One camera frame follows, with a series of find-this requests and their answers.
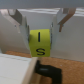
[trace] black object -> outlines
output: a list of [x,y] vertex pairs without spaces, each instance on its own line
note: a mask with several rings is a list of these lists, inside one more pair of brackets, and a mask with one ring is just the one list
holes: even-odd
[[52,78],[52,84],[62,84],[62,70],[50,65],[42,65],[38,60],[35,67],[35,72]]

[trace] yellow rectangular object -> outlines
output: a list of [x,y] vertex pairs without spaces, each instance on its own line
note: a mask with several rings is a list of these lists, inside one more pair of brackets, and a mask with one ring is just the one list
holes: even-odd
[[50,30],[30,30],[29,47],[32,57],[49,57]]

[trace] brown floor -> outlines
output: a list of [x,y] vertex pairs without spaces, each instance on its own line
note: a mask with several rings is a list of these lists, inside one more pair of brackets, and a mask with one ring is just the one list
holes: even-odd
[[[31,57],[29,54],[8,51],[6,54]],[[84,84],[84,62],[43,57],[42,64],[62,69],[63,84]],[[40,84],[51,84],[51,79],[42,76]]]

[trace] wooden surface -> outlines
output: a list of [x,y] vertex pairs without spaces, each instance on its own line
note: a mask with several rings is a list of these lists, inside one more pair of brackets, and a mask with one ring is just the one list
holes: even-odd
[[[7,54],[30,57],[29,54],[8,51]],[[51,57],[43,57],[42,64],[52,65],[62,69],[63,84],[84,84],[84,63],[57,59]],[[51,84],[51,78],[42,76],[40,84]]]

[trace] yellow block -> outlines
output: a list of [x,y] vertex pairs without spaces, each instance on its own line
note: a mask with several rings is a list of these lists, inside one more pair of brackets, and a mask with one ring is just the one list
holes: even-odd
[[29,47],[32,57],[50,56],[50,30],[31,30],[29,37]]

